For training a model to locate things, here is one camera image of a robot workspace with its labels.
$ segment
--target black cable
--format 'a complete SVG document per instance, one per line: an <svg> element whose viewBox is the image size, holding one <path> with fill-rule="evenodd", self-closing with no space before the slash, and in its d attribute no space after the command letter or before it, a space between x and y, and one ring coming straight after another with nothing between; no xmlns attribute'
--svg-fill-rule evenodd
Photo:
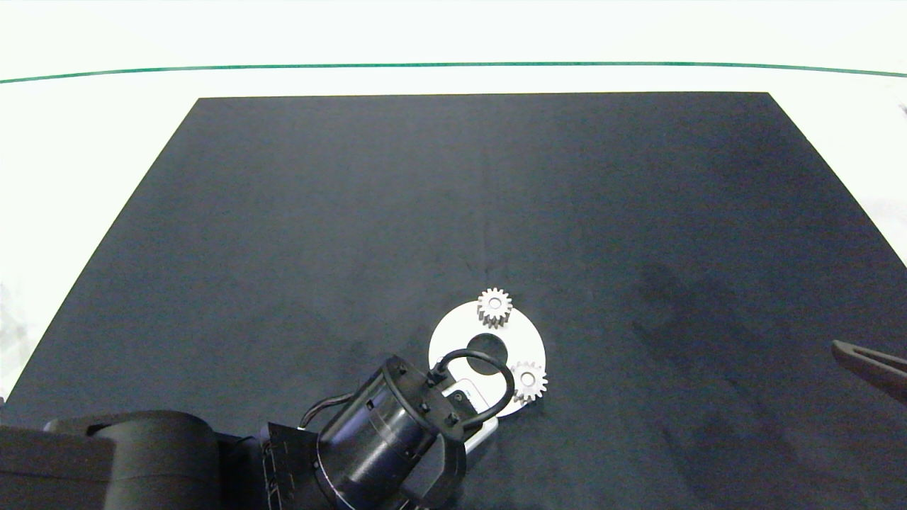
<svg viewBox="0 0 907 510"><path fill-rule="evenodd" d="M507 404L513 398L513 392L516 391L516 383L513 381L513 373L504 365L498 358L492 358L491 356L485 354L484 352L478 350L472 350L470 348L459 348L457 350L448 352L440 361L432 368L428 373L429 381L434 384L439 382L440 379L446 378L445 372L447 371L447 364L452 360L457 358L476 358L488 363L489 365L498 369L501 372L501 375L504 376L504 382L507 383L507 388L504 390L504 396L501 397L493 406L485 409L481 413L475 415L474 417L465 419L463 421L463 428L469 429L472 427L480 426L485 420L488 420L494 415L500 413Z"/></svg>
<svg viewBox="0 0 907 510"><path fill-rule="evenodd" d="M312 407L310 407L308 411L306 411L306 414L302 415L302 419L299 420L299 428L306 428L308 422L312 421L312 418L314 418L316 414L321 412L322 409L339 404L344 404L348 402L349 399L352 398L355 394L356 393L354 392L350 392L344 393L343 395L338 395L336 397L328 397L318 400L318 402L313 404Z"/></svg>

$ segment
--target black cloth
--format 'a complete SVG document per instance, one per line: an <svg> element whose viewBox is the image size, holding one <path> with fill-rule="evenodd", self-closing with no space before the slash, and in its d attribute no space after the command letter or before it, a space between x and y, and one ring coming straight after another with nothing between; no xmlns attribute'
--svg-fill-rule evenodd
<svg viewBox="0 0 907 510"><path fill-rule="evenodd" d="M549 391L459 508L904 508L907 271L763 93L203 99L60 308L10 425L293 425L491 286Z"/></svg>

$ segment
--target green line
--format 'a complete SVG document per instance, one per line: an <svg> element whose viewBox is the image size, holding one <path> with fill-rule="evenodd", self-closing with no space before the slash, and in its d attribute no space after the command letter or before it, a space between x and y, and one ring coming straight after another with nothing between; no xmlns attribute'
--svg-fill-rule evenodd
<svg viewBox="0 0 907 510"><path fill-rule="evenodd" d="M169 71L223 71L236 69L375 69L402 67L580 67L580 66L662 66L662 67L745 67L750 69L781 69L787 71L816 71L819 73L866 74L870 76L888 76L907 78L907 73L891 71L871 71L865 69L843 69L840 67L815 67L812 65L784 64L742 64L736 62L423 62L397 64L239 64L239 65L185 65L181 67L139 67L135 69L111 69L109 71L88 71L84 73L48 74L46 76L26 76L25 78L7 78L3 83L36 82L39 80L57 80L60 78L78 78L81 76L99 76L103 74L163 73Z"/></svg>

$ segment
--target white ring plate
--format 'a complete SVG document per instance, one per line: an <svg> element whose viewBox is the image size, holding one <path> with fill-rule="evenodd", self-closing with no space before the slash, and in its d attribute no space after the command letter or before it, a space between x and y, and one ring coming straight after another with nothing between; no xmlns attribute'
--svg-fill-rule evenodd
<svg viewBox="0 0 907 510"><path fill-rule="evenodd" d="M485 326L478 315L478 301L464 303L448 312L434 329L428 345L428 366L433 367L445 354L458 348L466 348L469 341L483 333L491 333L501 339L507 348L507 366L513 367L521 361L535 362L545 369L545 346L541 343L539 331L532 322L517 309L511 311L507 322L497 328ZM469 379L488 402L497 402L503 397L507 384L501 374L485 376L473 370L465 358L458 358L447 366L455 380ZM521 402L511 400L498 417L505 417L520 410Z"/></svg>

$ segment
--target gear teeth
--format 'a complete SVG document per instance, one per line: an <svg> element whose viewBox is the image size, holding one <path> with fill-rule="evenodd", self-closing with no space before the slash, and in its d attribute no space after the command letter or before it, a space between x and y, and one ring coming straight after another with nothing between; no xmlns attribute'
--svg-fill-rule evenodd
<svg viewBox="0 0 907 510"><path fill-rule="evenodd" d="M513 310L513 299L510 294L497 287L486 289L478 298L477 311L479 320L488 328L497 329L510 318Z"/></svg>
<svg viewBox="0 0 907 510"><path fill-rule="evenodd" d="M548 374L545 373L541 365L535 362L521 361L516 363L511 366L511 372L516 383L516 390L513 392L514 402L520 402L525 406L538 398L542 398L542 392L548 390L546 386L548 384ZM527 373L532 375L532 383L529 385L524 384L522 380L522 376Z"/></svg>

